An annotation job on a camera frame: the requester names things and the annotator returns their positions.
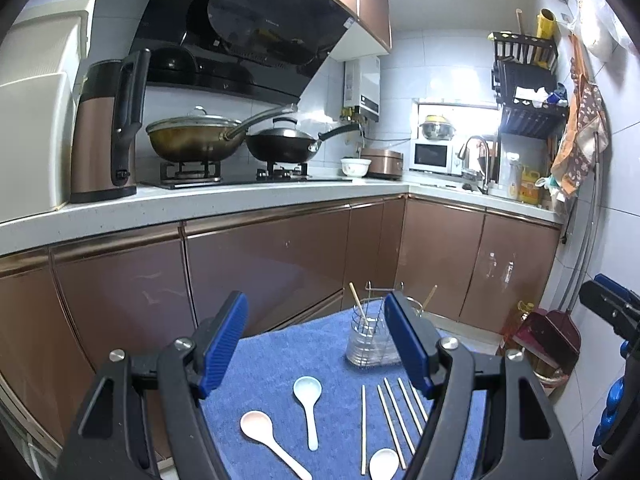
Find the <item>faucet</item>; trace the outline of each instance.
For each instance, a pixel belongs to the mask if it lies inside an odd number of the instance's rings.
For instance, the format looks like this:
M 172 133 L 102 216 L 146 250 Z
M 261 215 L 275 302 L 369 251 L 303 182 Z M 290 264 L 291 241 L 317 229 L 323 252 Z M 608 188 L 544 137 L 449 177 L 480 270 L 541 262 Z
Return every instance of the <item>faucet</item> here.
M 467 145 L 469 144 L 469 141 L 471 139 L 480 140 L 480 142 L 482 142 L 482 144 L 484 145 L 484 149 L 486 150 L 486 157 L 484 158 L 484 175 L 482 176 L 481 191 L 483 194 L 488 194 L 489 193 L 489 144 L 486 142 L 486 140 L 484 140 L 484 138 L 482 138 L 481 136 L 472 135 L 466 140 L 464 146 L 462 146 L 462 148 L 460 149 L 460 152 L 458 153 L 458 158 L 461 160 L 464 160 L 466 158 Z

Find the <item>screw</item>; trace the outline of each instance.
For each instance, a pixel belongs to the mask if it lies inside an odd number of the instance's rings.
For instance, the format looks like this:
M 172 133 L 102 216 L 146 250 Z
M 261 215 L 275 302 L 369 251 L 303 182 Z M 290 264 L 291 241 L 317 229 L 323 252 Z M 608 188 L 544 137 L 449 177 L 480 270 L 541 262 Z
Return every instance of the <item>screw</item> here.
M 511 348 L 507 350 L 507 359 L 518 363 L 524 359 L 524 354 L 522 350 Z
M 193 347 L 193 341 L 188 337 L 179 337 L 174 341 L 174 346 L 178 350 L 190 350 Z
M 455 350 L 458 348 L 459 341 L 455 337 L 443 337 L 440 340 L 440 346 L 442 346 L 445 350 Z
M 117 363 L 118 361 L 122 361 L 124 359 L 124 350 L 120 350 L 116 348 L 115 350 L 111 350 L 109 353 L 109 361 L 113 363 Z

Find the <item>microwave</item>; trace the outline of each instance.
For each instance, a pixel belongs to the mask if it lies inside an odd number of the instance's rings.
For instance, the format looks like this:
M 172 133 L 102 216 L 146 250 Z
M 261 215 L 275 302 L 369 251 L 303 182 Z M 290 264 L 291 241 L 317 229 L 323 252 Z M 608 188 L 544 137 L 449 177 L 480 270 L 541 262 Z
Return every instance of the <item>microwave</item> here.
M 456 137 L 451 140 L 412 139 L 409 169 L 460 176 L 464 163 L 458 158 L 460 148 L 462 144 Z

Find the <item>blue tablecloth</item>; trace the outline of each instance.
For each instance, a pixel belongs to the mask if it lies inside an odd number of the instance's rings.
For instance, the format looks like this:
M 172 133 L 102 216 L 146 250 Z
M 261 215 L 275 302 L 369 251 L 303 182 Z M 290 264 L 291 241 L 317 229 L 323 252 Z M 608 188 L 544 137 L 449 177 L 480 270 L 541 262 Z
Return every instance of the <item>blue tablecloth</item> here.
M 267 413 L 273 421 L 276 441 L 298 460 L 315 479 L 359 479 L 361 389 L 367 395 L 368 461 L 383 447 L 394 448 L 376 385 L 380 384 L 396 427 L 407 463 L 409 448 L 402 436 L 393 408 L 386 396 L 383 378 L 392 386 L 402 418 L 414 446 L 418 432 L 398 385 L 408 378 L 401 365 L 359 370 L 345 358 L 350 313 L 269 332 L 238 343 L 222 385 L 204 402 L 203 411 L 213 439 L 233 480 L 297 478 L 267 447 L 247 439 L 240 418 L 251 410 Z M 322 395 L 315 407 L 319 447 L 309 451 L 302 406 L 293 395 L 294 381 L 304 375 L 318 378 Z M 484 415 L 484 392 L 475 392 L 456 480 L 471 478 Z M 429 411 L 431 403 L 423 400 Z M 401 479 L 398 470 L 395 479 Z

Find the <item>black range hood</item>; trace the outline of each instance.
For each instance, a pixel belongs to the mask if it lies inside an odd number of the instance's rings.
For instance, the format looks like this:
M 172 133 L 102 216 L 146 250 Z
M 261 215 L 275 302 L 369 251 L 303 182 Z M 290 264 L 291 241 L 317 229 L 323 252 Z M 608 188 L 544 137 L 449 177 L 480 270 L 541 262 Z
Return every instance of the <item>black range hood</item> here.
M 333 0 L 149 0 L 131 51 L 148 84 L 297 102 L 346 31 Z

